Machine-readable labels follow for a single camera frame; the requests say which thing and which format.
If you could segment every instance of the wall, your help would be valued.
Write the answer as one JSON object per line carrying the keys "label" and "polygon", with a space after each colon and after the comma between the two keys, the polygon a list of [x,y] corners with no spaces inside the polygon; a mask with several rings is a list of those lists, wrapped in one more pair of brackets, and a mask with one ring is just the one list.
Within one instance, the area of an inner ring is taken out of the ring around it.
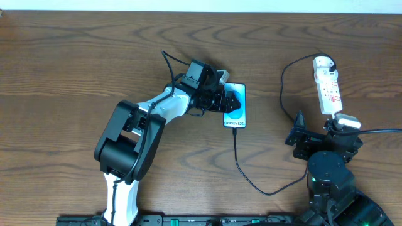
{"label": "wall", "polygon": [[1,0],[3,10],[402,13],[402,0]]}

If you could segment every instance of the black cable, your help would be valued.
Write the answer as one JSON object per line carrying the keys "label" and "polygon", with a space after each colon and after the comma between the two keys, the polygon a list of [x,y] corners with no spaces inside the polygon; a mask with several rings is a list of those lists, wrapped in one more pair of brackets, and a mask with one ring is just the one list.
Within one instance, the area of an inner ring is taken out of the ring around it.
{"label": "black cable", "polygon": [[112,220],[111,220],[111,224],[113,225],[113,221],[114,221],[114,214],[116,213],[116,190],[117,190],[117,183],[115,183],[113,185],[113,196],[112,196]]}
{"label": "black cable", "polygon": [[236,149],[236,135],[237,135],[237,129],[236,129],[236,128],[233,128],[232,132],[233,132],[233,143],[234,143],[234,161],[236,162],[236,166],[237,166],[238,170],[240,171],[240,173],[243,175],[243,177],[250,183],[250,185],[251,185],[255,190],[257,190],[258,192],[260,192],[261,194],[266,195],[266,196],[276,195],[277,193],[279,193],[279,192],[283,191],[284,189],[286,189],[286,188],[288,188],[288,187],[294,185],[295,183],[298,183],[298,182],[302,181],[302,180],[306,177],[306,175],[307,175],[307,167],[306,167],[306,170],[305,170],[305,172],[304,172],[304,174],[303,174],[303,176],[302,176],[301,178],[295,180],[294,182],[291,182],[291,183],[288,184],[288,185],[285,185],[284,187],[280,188],[279,190],[274,191],[274,192],[272,192],[272,193],[266,193],[266,192],[261,191],[261,190],[260,190],[256,185],[254,185],[254,184],[251,182],[251,180],[243,173],[243,170],[240,169],[239,163],[237,162],[237,149]]}
{"label": "black cable", "polygon": [[333,127],[329,127],[331,133],[338,136],[355,136],[361,134],[374,134],[374,133],[385,133],[385,132],[402,132],[402,129],[370,129],[365,131],[356,131],[356,132],[340,132],[333,129]]}
{"label": "black cable", "polygon": [[131,167],[129,173],[127,173],[123,178],[121,178],[121,179],[115,181],[115,183],[121,183],[122,181],[125,181],[125,180],[126,180],[127,178],[129,178],[129,177],[132,175],[132,173],[134,172],[134,169],[135,169],[135,167],[136,167],[136,165],[137,165],[137,162],[138,162],[138,160],[141,158],[141,155],[142,155],[143,150],[144,150],[144,147],[145,147],[145,141],[146,141],[146,136],[147,136],[147,134],[148,134],[149,119],[150,119],[150,117],[151,117],[151,111],[155,108],[155,106],[156,106],[157,104],[159,104],[161,101],[166,100],[168,97],[172,96],[172,95],[174,94],[174,92],[175,92],[175,76],[173,75],[173,69],[171,69],[170,62],[169,62],[168,58],[166,57],[166,52],[163,51],[163,50],[161,50],[161,53],[162,53],[162,56],[163,56],[163,58],[165,59],[167,65],[168,65],[168,67],[169,67],[169,71],[170,71],[170,75],[171,75],[171,91],[170,91],[170,93],[169,93],[168,95],[162,97],[161,99],[159,99],[159,100],[157,100],[157,101],[155,101],[155,102],[152,102],[152,104],[150,105],[150,107],[149,107],[149,109],[148,109],[148,112],[147,112],[147,114],[146,114],[145,127],[144,127],[144,130],[143,130],[144,136],[143,136],[143,140],[141,141],[141,147],[139,148],[139,155],[138,155],[138,158],[137,158],[137,160],[135,161],[135,163],[132,165],[132,167]]}
{"label": "black cable", "polygon": [[281,76],[281,91],[280,91],[280,94],[279,94],[279,102],[280,102],[282,111],[286,114],[286,116],[288,116],[288,118],[289,118],[292,122],[295,121],[294,118],[285,110],[285,108],[283,107],[283,103],[282,103],[283,78],[284,78],[284,76],[285,76],[285,71],[286,71],[286,69],[288,69],[288,67],[290,67],[290,66],[291,66],[292,64],[294,64],[294,63],[299,62],[300,60],[304,60],[304,59],[310,58],[310,57],[329,57],[329,58],[334,62],[334,65],[332,65],[332,66],[330,67],[330,72],[333,72],[333,71],[336,70],[336,63],[335,63],[335,60],[333,60],[329,55],[327,55],[327,54],[325,54],[325,53],[314,53],[314,54],[311,54],[311,55],[309,55],[309,56],[304,56],[304,57],[302,57],[302,58],[300,58],[300,59],[298,59],[298,60],[295,60],[294,62],[289,63],[289,64],[283,69],[283,71],[282,71],[282,76]]}
{"label": "black cable", "polygon": [[177,59],[177,58],[175,58],[175,57],[169,55],[167,52],[165,52],[165,51],[163,51],[163,50],[162,50],[162,52],[163,52],[166,56],[168,56],[168,57],[170,57],[170,58],[176,60],[177,62],[182,63],[182,64],[187,65],[187,66],[190,66],[189,63],[186,63],[186,62],[184,62],[184,61],[182,61],[182,60],[179,60],[179,59]]}

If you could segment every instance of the power strip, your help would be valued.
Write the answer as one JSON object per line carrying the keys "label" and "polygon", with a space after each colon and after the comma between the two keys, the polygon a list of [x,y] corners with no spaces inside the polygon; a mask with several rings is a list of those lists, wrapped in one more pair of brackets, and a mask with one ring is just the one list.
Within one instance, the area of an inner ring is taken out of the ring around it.
{"label": "power strip", "polygon": [[321,113],[332,115],[342,110],[342,101],[338,86],[338,71],[330,72],[334,62],[326,56],[318,56],[313,60],[314,79],[317,83]]}

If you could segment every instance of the wood grain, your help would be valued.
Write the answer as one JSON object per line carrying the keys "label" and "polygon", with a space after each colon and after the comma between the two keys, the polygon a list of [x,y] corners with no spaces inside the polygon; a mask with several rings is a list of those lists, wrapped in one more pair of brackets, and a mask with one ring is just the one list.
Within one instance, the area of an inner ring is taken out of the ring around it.
{"label": "wood grain", "polygon": [[[59,215],[93,215],[106,184],[93,159],[116,104],[158,95],[169,82],[164,49],[227,69],[247,85],[240,164],[264,191],[300,177],[305,161],[283,141],[279,108],[285,65],[318,50],[336,59],[344,112],[363,129],[402,127],[402,16],[11,11],[0,18],[0,225],[54,225]],[[185,67],[173,64],[175,73]],[[289,68],[285,107],[323,132],[311,62]],[[305,181],[261,196],[238,173],[222,115],[184,116],[165,127],[138,195],[165,214],[301,213]],[[348,168],[357,186],[402,224],[401,135],[362,136]]]}

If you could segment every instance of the wooden table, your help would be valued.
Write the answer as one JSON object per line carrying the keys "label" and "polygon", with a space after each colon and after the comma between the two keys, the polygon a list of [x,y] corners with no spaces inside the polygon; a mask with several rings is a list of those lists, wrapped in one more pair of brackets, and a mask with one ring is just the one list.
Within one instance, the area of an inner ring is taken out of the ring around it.
{"label": "wooden table", "polygon": [[[279,107],[280,74],[317,52],[337,62],[343,113],[363,129],[402,127],[402,16],[375,14],[225,14],[4,12],[0,18],[0,225],[54,225],[60,215],[106,207],[94,148],[116,104],[137,103],[170,82],[163,49],[231,73],[247,85],[247,129],[239,161],[264,191],[299,178],[306,162],[283,144],[291,123]],[[175,73],[186,67],[173,63]],[[285,107],[302,110],[324,133],[312,62],[285,76]],[[347,166],[357,187],[402,224],[402,137],[365,135]],[[142,210],[167,215],[302,213],[306,182],[266,197],[234,164],[222,114],[183,116],[165,127],[140,183]]]}

